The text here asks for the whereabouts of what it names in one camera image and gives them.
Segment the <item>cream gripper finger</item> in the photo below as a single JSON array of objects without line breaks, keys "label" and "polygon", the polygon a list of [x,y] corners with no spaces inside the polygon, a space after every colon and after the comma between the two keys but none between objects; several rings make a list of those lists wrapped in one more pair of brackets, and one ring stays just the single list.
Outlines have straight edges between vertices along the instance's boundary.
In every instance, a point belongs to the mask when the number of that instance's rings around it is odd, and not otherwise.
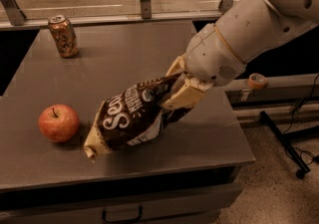
[{"label": "cream gripper finger", "polygon": [[166,76],[183,73],[185,71],[184,56],[178,56],[173,63],[170,65],[166,72]]},{"label": "cream gripper finger", "polygon": [[172,89],[159,101],[159,105],[169,111],[190,108],[200,102],[206,95],[206,83],[196,78],[185,79],[181,86]]}]

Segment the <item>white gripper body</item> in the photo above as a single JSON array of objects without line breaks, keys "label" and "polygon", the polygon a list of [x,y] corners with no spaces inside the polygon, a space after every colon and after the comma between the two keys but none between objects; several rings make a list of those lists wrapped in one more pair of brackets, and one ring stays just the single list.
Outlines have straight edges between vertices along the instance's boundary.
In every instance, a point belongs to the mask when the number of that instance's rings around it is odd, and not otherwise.
[{"label": "white gripper body", "polygon": [[246,68],[226,45],[214,24],[205,25],[193,36],[184,54],[186,70],[197,79],[222,87]]}]

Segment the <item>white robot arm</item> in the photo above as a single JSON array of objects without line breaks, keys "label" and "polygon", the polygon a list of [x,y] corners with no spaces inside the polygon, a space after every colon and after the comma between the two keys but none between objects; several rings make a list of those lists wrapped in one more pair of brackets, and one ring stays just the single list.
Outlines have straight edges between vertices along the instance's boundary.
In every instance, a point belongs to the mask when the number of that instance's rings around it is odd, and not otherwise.
[{"label": "white robot arm", "polygon": [[190,108],[211,87],[243,74],[246,64],[319,24],[319,0],[240,0],[191,38],[167,73],[179,78],[159,102],[166,110]]}]

